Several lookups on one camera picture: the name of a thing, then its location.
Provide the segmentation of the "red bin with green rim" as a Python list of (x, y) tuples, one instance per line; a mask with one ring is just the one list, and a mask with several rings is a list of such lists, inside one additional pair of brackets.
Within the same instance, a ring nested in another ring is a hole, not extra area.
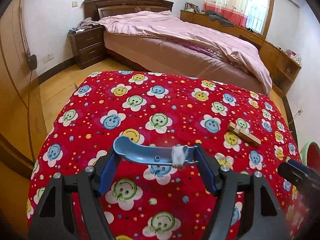
[(319, 171), (320, 166), (320, 151), (316, 142), (307, 142), (300, 151), (300, 158), (305, 166)]

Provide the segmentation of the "wooden block puzzle piece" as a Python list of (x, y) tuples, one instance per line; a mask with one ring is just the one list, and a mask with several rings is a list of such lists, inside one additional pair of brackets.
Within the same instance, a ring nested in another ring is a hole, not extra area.
[(244, 141), (251, 143), (256, 147), (261, 145), (261, 140), (259, 138), (255, 137), (251, 133), (246, 133), (243, 128), (237, 128), (236, 124), (234, 124), (233, 122), (230, 122), (228, 124), (228, 130), (238, 137), (244, 139)]

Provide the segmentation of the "red smiley flower blanket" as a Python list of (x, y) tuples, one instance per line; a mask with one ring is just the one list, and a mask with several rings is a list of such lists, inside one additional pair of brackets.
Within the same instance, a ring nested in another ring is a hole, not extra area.
[(29, 239), (293, 239), (298, 148), (273, 101), (214, 80), (93, 72), (31, 175)]

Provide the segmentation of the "wooden wardrobe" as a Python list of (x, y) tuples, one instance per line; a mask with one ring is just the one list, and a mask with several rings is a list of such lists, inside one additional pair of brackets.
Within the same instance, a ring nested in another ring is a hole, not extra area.
[(27, 179), (47, 136), (28, 51), (23, 0), (11, 0), (1, 16), (1, 162)]

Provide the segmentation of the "dark wooden nightstand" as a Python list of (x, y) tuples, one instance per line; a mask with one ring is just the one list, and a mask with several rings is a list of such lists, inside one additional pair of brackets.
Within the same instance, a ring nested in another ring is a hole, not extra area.
[(79, 33), (69, 31), (68, 37), (73, 57), (80, 69), (85, 69), (106, 59), (104, 30), (103, 26), (96, 26)]

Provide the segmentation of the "brown wooden bed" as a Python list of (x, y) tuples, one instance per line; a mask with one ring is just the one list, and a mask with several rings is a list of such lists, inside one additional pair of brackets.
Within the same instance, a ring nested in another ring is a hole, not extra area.
[[(174, 15), (172, 6), (172, 2), (165, 0), (85, 0), (84, 13), (96, 21), (140, 11), (168, 10)], [(264, 94), (262, 84), (245, 67), (186, 42), (115, 35), (105, 29), (104, 44), (112, 57), (133, 69), (212, 79)]]

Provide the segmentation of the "pink quilt on bed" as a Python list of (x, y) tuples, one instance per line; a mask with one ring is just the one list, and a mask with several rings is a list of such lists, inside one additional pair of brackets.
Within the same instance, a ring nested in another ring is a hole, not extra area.
[(170, 38), (186, 42), (207, 52), (217, 52), (237, 66), (245, 67), (263, 86), (263, 93), (272, 89), (270, 73), (251, 43), (198, 24), (184, 22), (170, 11), (140, 11), (107, 16), (98, 23), (110, 34), (147, 38)]

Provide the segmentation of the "clothes on nightstand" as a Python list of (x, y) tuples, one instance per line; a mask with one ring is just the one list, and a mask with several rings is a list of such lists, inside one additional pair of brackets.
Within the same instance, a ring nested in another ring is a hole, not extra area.
[(98, 21), (92, 20), (91, 17), (85, 18), (81, 22), (78, 23), (77, 27), (74, 27), (69, 30), (69, 34), (79, 33), (85, 30), (92, 29), (93, 27), (99, 25)]

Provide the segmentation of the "dark clothes on cabinet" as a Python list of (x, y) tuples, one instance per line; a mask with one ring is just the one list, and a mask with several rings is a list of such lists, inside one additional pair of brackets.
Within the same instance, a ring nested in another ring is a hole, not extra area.
[(230, 22), (227, 18), (218, 12), (207, 10), (205, 15), (208, 16), (212, 21), (219, 21), (219, 23), (225, 27), (233, 27), (234, 24)]

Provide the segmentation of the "books on cabinet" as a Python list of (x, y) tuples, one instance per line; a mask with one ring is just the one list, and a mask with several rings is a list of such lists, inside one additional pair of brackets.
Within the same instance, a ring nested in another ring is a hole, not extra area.
[(200, 13), (199, 7), (193, 3), (190, 3), (190, 2), (185, 3), (184, 9), (185, 9), (185, 11), (194, 12), (197, 14)]

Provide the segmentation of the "window with bars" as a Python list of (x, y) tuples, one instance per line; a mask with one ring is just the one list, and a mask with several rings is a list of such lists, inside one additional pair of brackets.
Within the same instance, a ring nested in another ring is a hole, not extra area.
[(266, 37), (270, 26), (274, 0), (249, 0), (245, 16), (246, 29)]

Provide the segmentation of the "black charger on wall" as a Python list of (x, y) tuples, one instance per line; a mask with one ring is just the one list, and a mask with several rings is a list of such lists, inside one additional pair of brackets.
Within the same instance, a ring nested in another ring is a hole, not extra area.
[(37, 56), (35, 54), (31, 55), (28, 53), (27, 63), (31, 71), (35, 70), (37, 68)]

